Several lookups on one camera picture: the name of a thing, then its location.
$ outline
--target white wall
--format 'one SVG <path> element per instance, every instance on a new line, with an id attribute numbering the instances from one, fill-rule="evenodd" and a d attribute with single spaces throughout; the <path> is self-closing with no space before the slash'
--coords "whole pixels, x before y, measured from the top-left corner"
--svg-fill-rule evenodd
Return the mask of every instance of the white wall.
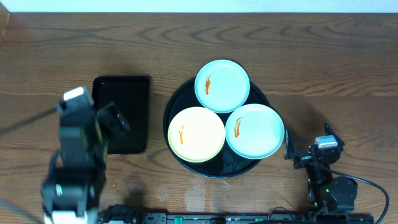
<path id="1" fill-rule="evenodd" d="M 398 0 L 0 0 L 10 12 L 398 12 Z"/>

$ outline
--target cream colored plate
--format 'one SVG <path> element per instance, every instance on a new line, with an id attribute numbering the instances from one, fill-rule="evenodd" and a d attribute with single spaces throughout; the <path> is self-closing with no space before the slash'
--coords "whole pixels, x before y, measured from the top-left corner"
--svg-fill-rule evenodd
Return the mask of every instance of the cream colored plate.
<path id="1" fill-rule="evenodd" d="M 178 157 L 188 162 L 204 162 L 223 147 L 225 127 L 216 113 L 192 107 L 173 118 L 167 135 L 170 147 Z"/>

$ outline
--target orange drawing on plate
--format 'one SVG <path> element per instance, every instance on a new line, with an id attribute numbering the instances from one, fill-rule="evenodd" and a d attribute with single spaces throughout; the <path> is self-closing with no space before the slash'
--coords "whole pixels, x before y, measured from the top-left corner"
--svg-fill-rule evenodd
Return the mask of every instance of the orange drawing on plate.
<path id="1" fill-rule="evenodd" d="M 212 74 L 210 74 L 209 76 L 207 76 L 206 79 L 206 85 L 205 85 L 205 91 L 206 91 L 206 95 L 209 95 L 209 88 L 210 88 L 210 77 Z"/>
<path id="2" fill-rule="evenodd" d="M 184 131 L 184 126 L 181 126 L 182 130 L 178 131 L 178 133 L 180 133 L 180 140 L 181 140 L 181 144 L 182 144 L 182 132 Z"/>
<path id="3" fill-rule="evenodd" d="M 239 135 L 241 134 L 241 133 L 239 133 L 239 127 L 240 127 L 240 125 L 241 125 L 241 119 L 242 119 L 243 117 L 240 117 L 240 118 L 238 118 L 237 120 L 236 120 L 236 125 L 235 125 L 235 128 L 234 128 L 234 131 L 235 131 L 235 137 L 237 138 L 237 137 L 239 137 Z"/>

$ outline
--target wood grain surface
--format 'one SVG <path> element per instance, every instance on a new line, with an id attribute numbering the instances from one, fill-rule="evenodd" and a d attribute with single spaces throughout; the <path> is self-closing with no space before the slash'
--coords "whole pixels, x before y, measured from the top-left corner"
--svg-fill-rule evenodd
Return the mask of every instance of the wood grain surface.
<path id="1" fill-rule="evenodd" d="M 323 123 L 346 142 L 332 168 L 371 180 L 398 223 L 398 20 L 394 14 L 12 14 L 0 46 L 0 130 L 52 108 L 101 75 L 152 77 L 145 153 L 110 156 L 101 208 L 170 212 L 305 210 L 305 170 L 284 145 L 253 170 L 216 180 L 186 170 L 168 150 L 164 108 L 207 62 L 239 62 L 305 149 Z M 0 196 L 42 216 L 40 185 L 59 148 L 58 115 L 0 132 Z M 383 194 L 360 184 L 355 212 L 379 217 Z M 0 223 L 25 223 L 0 209 Z"/>

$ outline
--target black tray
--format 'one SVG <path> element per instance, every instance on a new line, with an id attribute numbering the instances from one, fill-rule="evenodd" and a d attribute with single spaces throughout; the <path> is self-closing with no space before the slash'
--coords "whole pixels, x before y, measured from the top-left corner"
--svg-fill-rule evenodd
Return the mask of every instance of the black tray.
<path id="1" fill-rule="evenodd" d="M 167 131 L 169 130 L 169 125 L 173 120 L 174 116 L 180 111 L 193 107 L 201 106 L 203 107 L 195 94 L 194 89 L 195 79 L 191 79 L 185 84 L 183 84 L 170 98 L 169 103 L 167 103 L 166 110 L 163 117 L 163 134 L 166 140 L 167 146 L 173 156 L 187 169 L 194 173 L 203 175 L 205 177 L 212 178 L 227 178 L 234 177 L 236 175 L 243 174 L 255 165 L 257 165 L 261 159 L 246 159 L 238 154 L 236 154 L 225 141 L 224 146 L 221 151 L 212 159 L 205 162 L 188 162 L 179 158 L 171 149 L 169 140 L 167 138 Z M 270 106 L 266 96 L 262 91 L 252 82 L 250 82 L 250 93 L 248 99 L 244 103 L 259 103 L 262 105 Z M 217 115 L 221 118 L 224 125 L 229 118 L 231 113 Z"/>

